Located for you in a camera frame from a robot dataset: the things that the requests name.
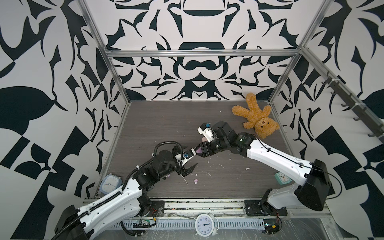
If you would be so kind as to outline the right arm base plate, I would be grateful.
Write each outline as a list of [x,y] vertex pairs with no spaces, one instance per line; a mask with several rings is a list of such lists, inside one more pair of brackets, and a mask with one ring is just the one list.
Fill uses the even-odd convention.
[[249,217],[257,216],[287,216],[288,211],[286,208],[276,209],[268,202],[263,200],[245,200],[245,211]]

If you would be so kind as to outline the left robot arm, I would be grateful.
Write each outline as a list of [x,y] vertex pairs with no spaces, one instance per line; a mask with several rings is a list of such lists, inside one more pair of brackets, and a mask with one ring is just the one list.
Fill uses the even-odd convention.
[[175,141],[155,146],[152,158],[129,173],[123,185],[80,208],[66,208],[55,227],[54,240],[93,240],[121,221],[146,216],[152,202],[147,193],[172,172],[183,177],[193,172],[184,165],[202,153],[200,147],[186,150]]

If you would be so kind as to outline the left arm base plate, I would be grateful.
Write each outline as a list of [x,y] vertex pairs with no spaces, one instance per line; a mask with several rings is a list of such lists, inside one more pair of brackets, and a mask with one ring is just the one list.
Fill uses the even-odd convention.
[[151,202],[149,216],[158,216],[164,213],[165,201],[155,200]]

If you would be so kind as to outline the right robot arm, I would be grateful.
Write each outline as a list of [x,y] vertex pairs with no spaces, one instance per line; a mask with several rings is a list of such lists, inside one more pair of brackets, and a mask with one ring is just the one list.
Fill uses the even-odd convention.
[[332,174],[324,162],[298,159],[267,145],[253,134],[237,134],[223,121],[215,125],[204,123],[198,132],[206,139],[197,147],[198,156],[206,158],[228,150],[261,162],[294,182],[284,188],[267,190],[257,208],[260,215],[273,215],[284,208],[297,206],[318,212],[324,209],[332,188]]

